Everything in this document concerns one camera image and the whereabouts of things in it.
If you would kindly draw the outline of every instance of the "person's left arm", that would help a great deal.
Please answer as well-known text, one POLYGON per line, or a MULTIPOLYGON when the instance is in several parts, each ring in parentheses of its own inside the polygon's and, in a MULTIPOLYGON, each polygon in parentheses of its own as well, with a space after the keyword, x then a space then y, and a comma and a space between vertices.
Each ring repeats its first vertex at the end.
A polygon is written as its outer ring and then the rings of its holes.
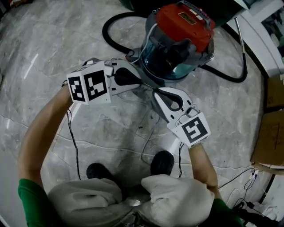
POLYGON ((28 179, 43 187, 40 170, 44 158, 71 104, 69 88, 63 86, 35 117, 20 148, 19 179, 28 179))

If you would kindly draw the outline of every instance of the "beige pants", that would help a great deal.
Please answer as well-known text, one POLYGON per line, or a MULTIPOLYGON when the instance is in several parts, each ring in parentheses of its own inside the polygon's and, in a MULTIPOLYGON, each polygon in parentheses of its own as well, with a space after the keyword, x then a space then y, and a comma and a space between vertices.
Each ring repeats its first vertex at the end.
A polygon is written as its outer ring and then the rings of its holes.
MULTIPOLYGON (((210 214, 214 194, 197 180, 156 175, 143 178, 141 185, 151 194, 151 200, 138 208, 147 222, 190 227, 201 224, 210 214)), ((132 210, 122 202, 120 188, 108 179, 60 184, 48 197, 70 227, 111 227, 132 210)))

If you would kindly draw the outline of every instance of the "black hose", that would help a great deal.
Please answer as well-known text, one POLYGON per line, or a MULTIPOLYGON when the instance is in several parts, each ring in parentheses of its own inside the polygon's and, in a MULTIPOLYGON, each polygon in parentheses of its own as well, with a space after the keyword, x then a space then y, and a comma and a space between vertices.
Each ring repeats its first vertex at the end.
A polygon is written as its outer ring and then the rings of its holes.
MULTIPOLYGON (((115 42, 110 37, 110 35, 108 34, 108 30, 109 30, 109 27, 112 25, 112 23, 114 23, 115 21, 117 21, 119 19, 122 19, 122 18, 125 18, 125 17, 129 17, 129 16, 138 16, 138 17, 147 18, 147 16, 145 16, 145 14, 142 14, 142 13, 138 13, 138 12, 125 12, 125 13, 121 13, 121 14, 113 16, 103 26, 103 38, 105 39, 105 41, 111 47, 113 47, 114 49, 116 49, 116 50, 118 50, 118 51, 120 51, 120 52, 122 52, 124 54, 128 54, 131 51, 131 49, 129 49, 127 47, 124 47, 124 46, 118 44, 117 42, 115 42)), ((214 69, 213 67, 208 66, 208 65, 202 65, 202 66, 199 66, 199 68, 205 69, 208 72, 211 72, 211 73, 213 73, 213 74, 215 74, 215 75, 217 75, 217 76, 219 76, 219 77, 221 77, 221 78, 223 78, 225 80, 228 80, 228 81, 231 81, 231 82, 234 82, 234 83, 242 83, 247 78, 247 75, 248 75, 245 53, 243 53, 243 71, 242 71, 241 77, 239 77, 239 78, 234 78, 234 77, 228 76, 228 75, 220 72, 219 70, 214 69)))

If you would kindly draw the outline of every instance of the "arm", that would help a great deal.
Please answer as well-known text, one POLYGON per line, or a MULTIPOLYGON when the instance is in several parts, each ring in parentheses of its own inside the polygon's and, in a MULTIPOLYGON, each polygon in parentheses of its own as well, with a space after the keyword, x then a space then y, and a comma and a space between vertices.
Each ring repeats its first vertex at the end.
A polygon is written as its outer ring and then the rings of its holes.
POLYGON ((28 128, 20 148, 18 175, 43 186, 40 170, 58 127, 72 104, 68 86, 64 86, 39 112, 28 128))
POLYGON ((189 149, 194 179, 207 185, 216 199, 222 199, 218 189, 218 179, 214 167, 208 158, 202 144, 189 149))

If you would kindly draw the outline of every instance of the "green shirt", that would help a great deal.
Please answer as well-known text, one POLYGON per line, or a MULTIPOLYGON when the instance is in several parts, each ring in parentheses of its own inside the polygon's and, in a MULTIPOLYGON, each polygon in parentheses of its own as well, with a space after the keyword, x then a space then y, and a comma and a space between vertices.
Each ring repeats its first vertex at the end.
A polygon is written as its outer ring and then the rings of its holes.
MULTIPOLYGON (((18 192, 29 227, 64 226, 46 192, 37 183, 20 179, 18 192)), ((200 225, 210 226, 243 227, 240 218, 220 199, 214 200, 209 218, 200 225)))

